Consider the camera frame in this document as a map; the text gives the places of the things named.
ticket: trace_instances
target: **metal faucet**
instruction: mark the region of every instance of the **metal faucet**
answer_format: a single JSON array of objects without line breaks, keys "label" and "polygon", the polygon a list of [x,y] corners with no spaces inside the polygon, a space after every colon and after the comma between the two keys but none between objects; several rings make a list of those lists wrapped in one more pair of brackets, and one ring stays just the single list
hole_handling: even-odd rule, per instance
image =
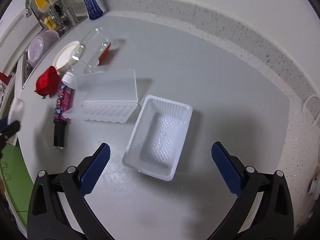
[{"label": "metal faucet", "polygon": [[[30,17],[32,15],[32,10],[30,8],[30,3],[32,0],[26,0],[26,17]],[[66,17],[71,21],[72,25],[75,26],[78,23],[76,15],[72,10],[71,6],[67,6],[66,0],[61,0],[61,5],[63,7],[63,11],[66,14]]]}]

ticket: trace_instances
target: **metal bolt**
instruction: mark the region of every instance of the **metal bolt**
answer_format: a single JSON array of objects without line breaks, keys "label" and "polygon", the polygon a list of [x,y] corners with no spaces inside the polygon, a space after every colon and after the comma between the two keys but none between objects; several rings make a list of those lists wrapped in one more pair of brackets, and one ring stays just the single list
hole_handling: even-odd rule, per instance
[{"label": "metal bolt", "polygon": [[68,169],[67,169],[67,172],[68,173],[74,173],[76,171],[76,167],[75,166],[70,166]]},{"label": "metal bolt", "polygon": [[282,172],[282,171],[277,171],[276,174],[277,174],[279,177],[282,177],[282,176],[283,176],[283,172]]},{"label": "metal bolt", "polygon": [[247,170],[247,172],[249,172],[249,173],[254,173],[254,171],[255,171],[254,167],[252,167],[252,166],[248,166],[248,167],[246,168],[246,170]]},{"label": "metal bolt", "polygon": [[45,175],[45,171],[39,171],[38,176],[43,177]]}]

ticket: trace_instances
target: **white tabletop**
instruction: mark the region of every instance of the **white tabletop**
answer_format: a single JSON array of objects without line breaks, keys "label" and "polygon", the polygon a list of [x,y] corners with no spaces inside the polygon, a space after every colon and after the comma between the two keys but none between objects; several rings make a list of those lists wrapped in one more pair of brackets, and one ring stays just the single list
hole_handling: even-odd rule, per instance
[{"label": "white tabletop", "polygon": [[[140,105],[148,94],[191,105],[193,114],[175,177],[166,182],[122,165],[138,107],[126,123],[70,120],[66,149],[53,148],[56,95],[34,93],[36,79],[58,51],[101,26],[110,39],[124,39],[105,70],[134,68]],[[236,196],[211,159],[221,141],[244,165],[273,173],[287,131],[289,99],[271,81],[233,54],[177,29],[125,17],[85,20],[52,49],[36,68],[20,98],[26,103],[18,134],[34,181],[40,170],[63,172],[92,155],[102,142],[111,158],[85,198],[117,240],[207,239]],[[79,230],[70,209],[66,213]]]}]

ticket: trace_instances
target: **plastic tray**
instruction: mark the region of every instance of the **plastic tray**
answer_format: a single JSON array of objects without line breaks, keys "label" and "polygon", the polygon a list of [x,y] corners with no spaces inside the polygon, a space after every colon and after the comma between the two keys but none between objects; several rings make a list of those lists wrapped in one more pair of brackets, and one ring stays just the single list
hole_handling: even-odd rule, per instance
[{"label": "plastic tray", "polygon": [[124,123],[137,107],[134,69],[76,76],[76,85],[73,107],[65,118]]},{"label": "plastic tray", "polygon": [[122,163],[149,176],[172,180],[191,114],[191,106],[147,96]]}]

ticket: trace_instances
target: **speckled stone backsplash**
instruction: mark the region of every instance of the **speckled stone backsplash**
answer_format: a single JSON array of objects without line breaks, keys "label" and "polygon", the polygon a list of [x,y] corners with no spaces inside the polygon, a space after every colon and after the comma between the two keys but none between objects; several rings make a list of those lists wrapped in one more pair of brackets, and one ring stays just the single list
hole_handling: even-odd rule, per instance
[{"label": "speckled stone backsplash", "polygon": [[[136,11],[169,17],[193,24],[208,34],[233,42],[245,49],[279,75],[297,94],[302,102],[317,95],[302,71],[290,56],[254,27],[213,9],[178,0],[107,0],[110,11]],[[310,98],[306,107],[317,119],[320,100]]]}]

